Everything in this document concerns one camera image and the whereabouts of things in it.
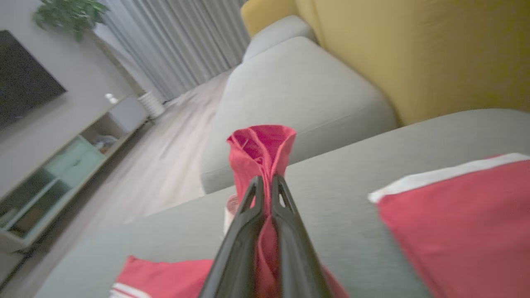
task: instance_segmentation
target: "gray fabric upholstery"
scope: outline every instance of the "gray fabric upholstery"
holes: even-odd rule
[[[530,154],[530,114],[474,110],[428,120],[291,165],[286,180],[322,263],[355,298],[429,297],[367,194],[408,174],[484,157]],[[106,297],[127,255],[213,258],[234,187],[88,239],[37,298]]]
[[[303,36],[315,41],[315,35],[309,25],[295,15],[286,16],[263,28],[250,40],[243,61],[246,61],[273,46],[290,38]]]
[[[201,161],[207,194],[234,184],[226,138],[260,124],[297,131],[290,163],[397,127],[377,89],[304,37],[284,41],[230,75]]]

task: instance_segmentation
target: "mint green drawer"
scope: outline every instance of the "mint green drawer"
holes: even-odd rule
[[[60,179],[71,188],[77,187],[103,161],[104,156],[98,152],[88,150],[60,176]]]
[[[76,137],[52,157],[44,168],[55,177],[60,177],[88,150],[87,144],[79,137]]]

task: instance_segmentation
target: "tv stand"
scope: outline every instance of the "tv stand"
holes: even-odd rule
[[[0,251],[32,246],[146,120],[139,102],[124,98],[0,199]]]

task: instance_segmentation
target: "wooden floor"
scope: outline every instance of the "wooden floor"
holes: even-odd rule
[[[81,239],[203,196],[200,157],[228,75],[173,100],[156,125],[141,128],[73,200],[0,296],[32,298]]]

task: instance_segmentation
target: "potted plant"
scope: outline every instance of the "potted plant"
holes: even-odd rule
[[[41,0],[41,2],[42,4],[33,14],[33,20],[40,28],[46,29],[46,26],[57,28],[70,34],[77,41],[81,41],[84,36],[92,39],[124,77],[151,116],[155,118],[163,112],[162,104],[154,98],[152,92],[146,92],[138,84],[107,43],[94,33],[93,29],[98,23],[105,24],[103,15],[109,10],[108,7],[97,0]]]

